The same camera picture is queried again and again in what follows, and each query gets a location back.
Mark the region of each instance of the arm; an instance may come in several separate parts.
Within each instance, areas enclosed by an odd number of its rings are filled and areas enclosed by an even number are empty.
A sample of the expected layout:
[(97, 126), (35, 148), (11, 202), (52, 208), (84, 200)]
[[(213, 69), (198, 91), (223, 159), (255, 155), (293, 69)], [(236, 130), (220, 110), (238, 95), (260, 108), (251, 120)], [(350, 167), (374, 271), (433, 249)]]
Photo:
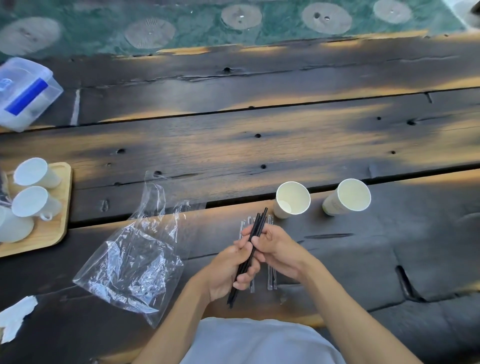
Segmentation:
[(185, 285), (170, 313), (132, 364), (178, 364), (190, 348), (198, 323), (207, 305), (224, 297), (235, 287), (244, 290), (260, 270), (252, 260), (247, 273), (235, 281), (237, 268), (250, 256), (252, 244), (248, 236), (220, 252), (212, 262), (194, 275)]
[(260, 238), (252, 238), (252, 243), (259, 261), (305, 286), (348, 364), (421, 364), (281, 227), (266, 224)]

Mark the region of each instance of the wooden table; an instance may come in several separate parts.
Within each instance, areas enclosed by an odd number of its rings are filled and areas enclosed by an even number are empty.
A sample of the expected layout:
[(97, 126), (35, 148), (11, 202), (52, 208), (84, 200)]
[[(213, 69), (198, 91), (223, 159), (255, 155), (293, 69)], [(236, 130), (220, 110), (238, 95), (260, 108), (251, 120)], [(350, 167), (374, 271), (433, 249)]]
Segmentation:
[[(185, 282), (271, 207), (284, 181), (312, 193), (277, 220), (351, 296), (426, 362), (480, 352), (478, 36), (317, 40), (138, 58), (48, 60), (65, 93), (29, 131), (0, 134), (0, 163), (36, 156), (74, 169), (59, 244), (0, 260), (0, 309), (39, 301), (0, 363), (129, 363), (153, 330), (72, 283), (137, 208), (146, 170), (167, 194), (207, 203)], [(321, 203), (344, 178), (370, 185), (368, 210), (335, 218)], [(317, 328), (301, 286), (279, 277), (205, 315)]]

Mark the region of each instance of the left hand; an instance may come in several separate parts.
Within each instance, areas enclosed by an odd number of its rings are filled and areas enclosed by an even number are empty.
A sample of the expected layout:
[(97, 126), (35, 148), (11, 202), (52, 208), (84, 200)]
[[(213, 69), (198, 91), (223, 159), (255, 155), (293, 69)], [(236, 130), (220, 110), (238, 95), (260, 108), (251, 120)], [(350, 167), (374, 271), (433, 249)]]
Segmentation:
[(260, 270), (260, 263), (256, 258), (252, 259), (252, 265), (247, 273), (240, 274), (238, 277), (236, 275), (239, 265), (249, 258), (252, 248), (253, 245), (248, 241), (248, 236), (244, 236), (218, 253), (209, 265), (195, 275), (208, 290), (210, 302), (224, 297), (230, 292), (232, 286), (241, 291), (250, 286), (251, 280)]

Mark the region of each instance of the white shirt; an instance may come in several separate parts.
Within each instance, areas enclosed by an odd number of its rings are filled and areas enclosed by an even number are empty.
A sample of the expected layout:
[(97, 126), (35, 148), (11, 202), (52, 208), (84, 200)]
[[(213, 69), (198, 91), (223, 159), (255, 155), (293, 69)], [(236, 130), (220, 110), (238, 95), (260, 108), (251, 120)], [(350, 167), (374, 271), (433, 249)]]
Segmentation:
[(345, 364), (314, 329), (277, 320), (208, 317), (180, 364)]

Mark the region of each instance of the paper cup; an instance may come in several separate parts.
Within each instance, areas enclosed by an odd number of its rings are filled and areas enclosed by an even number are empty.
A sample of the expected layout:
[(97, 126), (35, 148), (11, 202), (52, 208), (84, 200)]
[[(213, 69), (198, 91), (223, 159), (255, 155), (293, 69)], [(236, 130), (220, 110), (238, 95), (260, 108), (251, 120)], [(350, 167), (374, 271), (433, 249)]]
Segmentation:
[(349, 178), (343, 180), (328, 196), (322, 208), (327, 215), (335, 216), (352, 211), (365, 210), (372, 200), (370, 190), (362, 181)]
[(0, 243), (14, 243), (33, 230), (32, 218), (19, 218), (7, 207), (0, 206)]
[(40, 186), (24, 189), (12, 201), (12, 212), (21, 218), (39, 216), (44, 221), (50, 221), (60, 211), (60, 201), (50, 196), (48, 191)]
[(285, 182), (276, 191), (273, 213), (278, 218), (303, 214), (310, 206), (310, 194), (298, 182)]
[(13, 173), (13, 181), (19, 186), (55, 188), (60, 184), (61, 178), (44, 159), (30, 158), (17, 167)]

